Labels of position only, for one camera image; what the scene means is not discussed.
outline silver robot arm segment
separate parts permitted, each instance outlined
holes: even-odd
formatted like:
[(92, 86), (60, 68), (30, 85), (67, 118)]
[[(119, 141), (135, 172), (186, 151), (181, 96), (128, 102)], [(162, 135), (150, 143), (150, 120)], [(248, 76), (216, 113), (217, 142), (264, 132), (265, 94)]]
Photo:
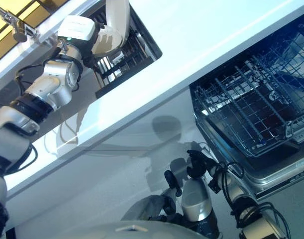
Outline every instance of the silver robot arm segment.
[[(60, 35), (69, 26), (69, 36)], [(4, 175), (17, 172), (34, 149), (27, 136), (36, 134), (51, 112), (70, 102), (72, 90), (83, 71), (82, 60), (91, 55), (98, 37), (95, 23), (69, 16), (58, 31), (55, 56), (44, 62), (44, 72), (9, 106), (0, 108), (0, 236), (8, 220)]]

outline dish rack tine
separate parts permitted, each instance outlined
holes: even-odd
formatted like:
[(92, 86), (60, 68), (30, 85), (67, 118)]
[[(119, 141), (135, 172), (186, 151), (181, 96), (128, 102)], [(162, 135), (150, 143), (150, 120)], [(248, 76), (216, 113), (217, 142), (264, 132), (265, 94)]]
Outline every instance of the dish rack tine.
[(246, 114), (244, 113), (244, 111), (241, 109), (241, 107), (239, 106), (239, 104), (237, 104), (237, 102), (233, 99), (233, 97), (228, 93), (227, 89), (225, 88), (225, 86), (219, 81), (219, 79), (215, 78), (217, 84), (221, 87), (221, 89), (224, 91), (225, 95), (229, 98), (229, 100), (235, 105), (235, 107), (237, 108), (237, 110), (239, 111), (239, 113), (241, 114), (241, 116), (246, 120), (246, 122), (252, 127), (252, 129), (256, 132), (256, 134), (259, 137), (259, 140), (263, 140), (263, 136), (261, 135), (261, 133), (258, 131), (258, 129), (255, 127), (255, 125), (250, 121), (250, 119), (248, 119), (248, 117), (246, 116)]
[[(262, 62), (261, 62), (257, 57), (253, 56), (253, 59), (254, 59), (259, 65), (263, 65)], [(277, 81), (277, 78), (276, 78), (275, 75), (271, 72), (270, 69), (265, 68), (265, 70), (266, 70), (266, 72), (268, 73), (268, 75), (272, 77), (272, 79), (273, 79), (274, 81)], [(285, 93), (285, 95), (287, 95), (287, 96), (290, 95), (289, 92), (288, 92), (281, 84), (277, 84), (277, 85), (281, 88), (281, 90)], [(301, 113), (300, 107), (298, 107), (297, 104), (296, 104), (294, 101), (292, 101), (291, 99), (290, 99), (290, 104), (292, 104), (292, 105), (294, 106), (294, 108), (296, 109), (296, 111), (299, 112), (299, 114)]]
[(236, 70), (241, 74), (241, 76), (246, 80), (247, 84), (260, 96), (260, 98), (266, 103), (266, 105), (275, 113), (275, 115), (280, 119), (280, 121), (287, 125), (286, 121), (279, 115), (277, 110), (266, 100), (266, 98), (256, 89), (256, 87), (249, 81), (249, 79), (245, 76), (245, 74), (235, 66)]
[[(198, 90), (201, 91), (201, 94), (203, 94), (206, 99), (210, 99), (210, 96), (206, 93), (206, 91), (203, 90), (203, 88), (198, 87)], [(199, 94), (196, 94), (196, 98), (197, 100), (200, 102), (200, 104), (206, 109), (208, 115), (212, 115), (212, 112), (210, 110), (210, 108), (204, 104), (204, 102), (201, 100)], [(215, 115), (215, 117), (219, 118), (220, 120), (222, 120), (225, 123), (225, 126), (233, 133), (233, 136), (236, 137), (236, 139), (238, 140), (238, 142), (241, 144), (242, 147), (246, 148), (246, 146), (243, 144), (243, 141), (241, 140), (241, 138), (239, 137), (239, 135), (237, 134), (237, 132), (232, 128), (232, 126), (224, 119), (223, 115), (221, 113), (219, 113), (219, 109), (215, 109), (215, 113), (219, 115), (219, 117), (217, 115)], [(251, 134), (248, 132), (248, 130), (246, 129), (246, 127), (243, 127), (244, 130), (247, 132), (247, 134), (251, 137), (251, 139), (253, 139), (253, 137), (251, 136)]]

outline dishwasher rack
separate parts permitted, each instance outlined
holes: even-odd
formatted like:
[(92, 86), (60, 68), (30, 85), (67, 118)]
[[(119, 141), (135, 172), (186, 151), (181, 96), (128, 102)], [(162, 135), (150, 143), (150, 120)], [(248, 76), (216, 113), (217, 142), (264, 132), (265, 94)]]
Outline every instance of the dishwasher rack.
[(304, 31), (198, 85), (194, 95), (208, 122), (247, 156), (303, 142)]
[[(105, 7), (89, 16), (96, 23), (106, 25)], [(129, 35), (125, 44), (112, 55), (96, 56), (96, 79), (99, 89), (96, 98), (102, 97), (124, 81), (160, 58), (162, 52), (130, 6)]]

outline open dishwasher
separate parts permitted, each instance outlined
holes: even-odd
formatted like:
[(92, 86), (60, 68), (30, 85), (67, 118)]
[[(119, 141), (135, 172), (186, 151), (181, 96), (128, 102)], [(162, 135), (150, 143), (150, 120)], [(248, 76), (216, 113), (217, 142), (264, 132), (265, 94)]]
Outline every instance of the open dishwasher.
[(237, 161), (257, 199), (304, 178), (304, 15), (190, 86), (219, 161)]

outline white countertop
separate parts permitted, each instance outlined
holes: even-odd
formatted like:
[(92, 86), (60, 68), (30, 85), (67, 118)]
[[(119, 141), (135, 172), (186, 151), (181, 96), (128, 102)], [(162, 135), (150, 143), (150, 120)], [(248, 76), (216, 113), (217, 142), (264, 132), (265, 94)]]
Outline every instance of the white countertop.
[[(69, 140), (60, 142), (57, 127), (34, 142), (38, 160), (27, 169), (6, 176), (10, 197), (304, 13), (304, 0), (130, 0), (130, 3), (163, 55), (90, 104), (76, 136), (64, 132)], [(70, 125), (76, 123), (77, 116), (68, 120)]]

